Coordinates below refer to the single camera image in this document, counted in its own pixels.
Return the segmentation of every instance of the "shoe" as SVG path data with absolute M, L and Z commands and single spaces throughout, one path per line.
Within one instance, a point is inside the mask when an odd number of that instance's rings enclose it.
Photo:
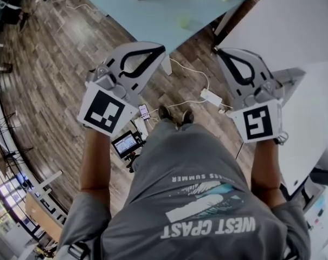
M 159 107 L 158 115 L 159 115 L 159 118 L 160 118 L 161 120 L 163 120 L 163 119 L 169 119 L 169 120 L 172 120 L 172 116 L 171 116 L 169 110 L 168 110 L 165 106 L 163 106 L 163 105 L 161 105 L 161 106 Z
M 194 122 L 194 114 L 192 110 L 186 110 L 183 114 L 182 125 L 184 124 L 192 124 Z

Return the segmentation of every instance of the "white table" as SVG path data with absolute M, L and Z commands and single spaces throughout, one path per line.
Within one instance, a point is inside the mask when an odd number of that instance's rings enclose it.
M 328 61 L 328 0 L 260 0 L 219 47 L 257 53 L 271 72 Z M 290 137 L 279 160 L 289 194 L 326 148 L 321 104 L 314 95 L 319 78 L 306 75 L 283 108 L 283 129 Z

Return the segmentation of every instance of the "power adapter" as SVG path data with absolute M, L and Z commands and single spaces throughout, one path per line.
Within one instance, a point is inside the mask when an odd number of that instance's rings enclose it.
M 219 97 L 218 95 L 214 94 L 213 92 L 207 89 L 203 89 L 201 91 L 200 96 L 206 99 L 207 101 L 211 102 L 213 105 L 216 105 L 217 107 L 219 107 L 223 101 L 221 97 Z

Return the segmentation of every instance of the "wood plank floor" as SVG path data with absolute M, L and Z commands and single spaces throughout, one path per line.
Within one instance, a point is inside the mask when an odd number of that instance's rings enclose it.
M 6 25 L 0 34 L 0 61 L 11 62 L 11 74 L 0 74 L 1 98 L 6 113 L 16 112 L 11 123 L 22 148 L 27 153 L 36 176 L 43 180 L 58 170 L 63 175 L 51 183 L 54 197 L 67 210 L 78 191 L 78 170 L 82 157 L 85 129 L 77 122 L 85 92 L 87 71 L 103 61 L 116 46 L 133 41 L 111 17 L 85 7 L 72 10 L 65 2 L 35 3 L 25 0 L 31 13 L 23 31 Z M 69 0 L 80 5 L 88 0 Z M 184 66 L 206 73 L 210 89 L 228 102 L 229 90 L 214 55 L 210 54 L 211 28 L 206 27 L 171 54 Z M 206 86 L 204 76 L 183 70 L 172 63 L 173 74 L 158 70 L 142 92 L 149 110 L 184 100 L 199 100 Z M 218 113 L 210 103 L 190 103 L 172 108 L 176 118 L 191 107 L 196 122 L 213 132 L 236 156 L 242 140 L 230 119 Z M 111 212 L 118 212 L 127 197 L 132 175 L 112 151 Z M 237 161 L 249 177 L 253 149 L 244 146 Z

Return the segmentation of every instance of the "smartphone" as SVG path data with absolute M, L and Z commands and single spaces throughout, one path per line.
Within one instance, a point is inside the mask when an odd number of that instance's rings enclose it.
M 138 107 L 140 109 L 143 120 L 149 119 L 151 116 L 149 115 L 146 104 L 143 104 Z

